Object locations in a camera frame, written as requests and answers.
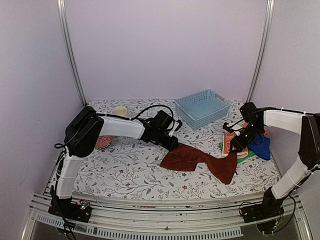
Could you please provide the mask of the brown towel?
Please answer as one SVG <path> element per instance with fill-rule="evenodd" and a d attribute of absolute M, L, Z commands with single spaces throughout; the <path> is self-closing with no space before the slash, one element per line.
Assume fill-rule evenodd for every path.
<path fill-rule="evenodd" d="M 192 146 L 180 143 L 169 151 L 160 163 L 162 168 L 172 171 L 193 172 L 197 164 L 205 163 L 209 171 L 223 184 L 230 184 L 238 164 L 238 156 L 230 152 L 226 157 L 216 158 Z"/>

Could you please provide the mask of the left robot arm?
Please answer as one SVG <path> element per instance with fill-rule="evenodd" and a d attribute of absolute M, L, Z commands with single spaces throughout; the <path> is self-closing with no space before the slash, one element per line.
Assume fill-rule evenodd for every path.
<path fill-rule="evenodd" d="M 65 130 L 62 143 L 56 143 L 55 149 L 61 149 L 63 158 L 59 160 L 56 183 L 53 188 L 58 197 L 55 209 L 63 216 L 74 213 L 74 205 L 66 199 L 72 197 L 73 185 L 80 166 L 96 147 L 100 136 L 126 137 L 159 145 L 168 151 L 178 147 L 174 132 L 182 126 L 181 120 L 174 118 L 171 110 L 160 110 L 154 117 L 141 118 L 139 112 L 134 117 L 97 112 L 91 106 L 85 106 Z"/>

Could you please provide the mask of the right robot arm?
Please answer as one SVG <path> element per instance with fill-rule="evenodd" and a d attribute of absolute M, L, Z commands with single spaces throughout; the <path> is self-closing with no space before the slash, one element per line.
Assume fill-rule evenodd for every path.
<path fill-rule="evenodd" d="M 290 109 L 294 111 L 307 111 L 308 113 L 319 113 L 320 107 L 310 105 L 313 102 L 287 102 L 286 104 L 271 104 L 271 107 Z M 227 122 L 240 120 L 241 101 L 232 102 Z M 251 156 L 244 163 L 237 166 L 238 175 L 234 175 L 237 187 L 237 194 L 262 194 L 269 187 L 278 182 L 282 175 L 294 164 L 298 157 L 300 136 L 293 132 L 282 130 L 276 127 L 267 127 L 268 138 L 270 138 L 271 160 L 262 160 L 257 156 Z M 297 191 L 301 204 L 305 209 L 311 208 L 320 197 L 320 171 L 316 171 Z"/>

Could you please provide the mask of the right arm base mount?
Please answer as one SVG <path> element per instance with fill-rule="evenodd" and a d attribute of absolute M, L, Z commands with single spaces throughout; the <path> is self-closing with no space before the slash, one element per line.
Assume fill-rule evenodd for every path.
<path fill-rule="evenodd" d="M 245 223 L 280 216 L 284 213 L 283 201 L 283 199 L 275 197 L 270 187 L 263 194 L 262 203 L 240 207 L 239 214 L 243 217 Z"/>

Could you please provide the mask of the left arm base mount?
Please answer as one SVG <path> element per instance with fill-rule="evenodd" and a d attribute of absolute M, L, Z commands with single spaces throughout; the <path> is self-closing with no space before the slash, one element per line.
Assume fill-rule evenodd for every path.
<path fill-rule="evenodd" d="M 84 200 L 72 202 L 71 197 L 60 199 L 56 195 L 52 195 L 48 213 L 67 220 L 88 223 L 92 208 L 90 207 L 90 203 Z"/>

